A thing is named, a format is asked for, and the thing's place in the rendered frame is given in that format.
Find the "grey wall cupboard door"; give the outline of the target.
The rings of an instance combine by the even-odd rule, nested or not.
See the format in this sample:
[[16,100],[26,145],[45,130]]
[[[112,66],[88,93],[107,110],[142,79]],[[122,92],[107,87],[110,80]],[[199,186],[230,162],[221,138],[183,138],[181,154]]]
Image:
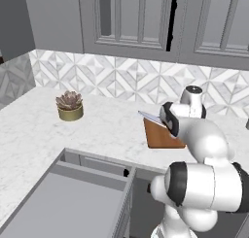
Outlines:
[[188,0],[179,62],[249,71],[249,0]]
[[171,51],[166,51],[171,0],[80,0],[80,7],[85,52],[177,60],[176,19]]

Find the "plain grey wall cupboard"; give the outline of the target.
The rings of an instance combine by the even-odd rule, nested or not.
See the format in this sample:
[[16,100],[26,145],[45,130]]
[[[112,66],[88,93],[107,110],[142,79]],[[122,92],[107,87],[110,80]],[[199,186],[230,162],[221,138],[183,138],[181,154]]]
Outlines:
[[26,0],[37,50],[83,53],[79,0]]

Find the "grey base cupboard front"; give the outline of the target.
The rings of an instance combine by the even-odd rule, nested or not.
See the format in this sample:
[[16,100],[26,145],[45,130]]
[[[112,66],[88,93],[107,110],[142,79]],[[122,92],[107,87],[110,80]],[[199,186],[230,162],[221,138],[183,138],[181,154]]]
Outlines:
[[150,192],[150,183],[160,173],[136,169],[130,214],[130,238],[150,238],[162,220],[164,205],[156,201]]

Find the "grey open drawer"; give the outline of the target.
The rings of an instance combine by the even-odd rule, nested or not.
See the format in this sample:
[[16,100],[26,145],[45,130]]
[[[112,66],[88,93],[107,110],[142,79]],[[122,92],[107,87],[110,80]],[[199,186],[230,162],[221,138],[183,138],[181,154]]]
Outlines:
[[129,238],[135,174],[133,166],[65,150],[0,238]]

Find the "succulent in gold pot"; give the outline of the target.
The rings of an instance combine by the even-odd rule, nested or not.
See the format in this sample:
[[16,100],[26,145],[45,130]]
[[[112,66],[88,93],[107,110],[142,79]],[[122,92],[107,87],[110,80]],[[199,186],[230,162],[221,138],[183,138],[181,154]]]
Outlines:
[[62,120],[74,121],[84,114],[83,99],[80,93],[66,90],[55,99],[58,115]]

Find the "brown wooden cutting board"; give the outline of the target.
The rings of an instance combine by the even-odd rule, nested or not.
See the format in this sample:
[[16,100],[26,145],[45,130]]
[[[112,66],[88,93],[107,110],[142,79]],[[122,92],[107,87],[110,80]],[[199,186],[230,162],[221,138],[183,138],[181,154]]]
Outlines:
[[144,119],[144,127],[150,149],[184,149],[186,147],[178,138],[172,138],[166,128],[148,119]]

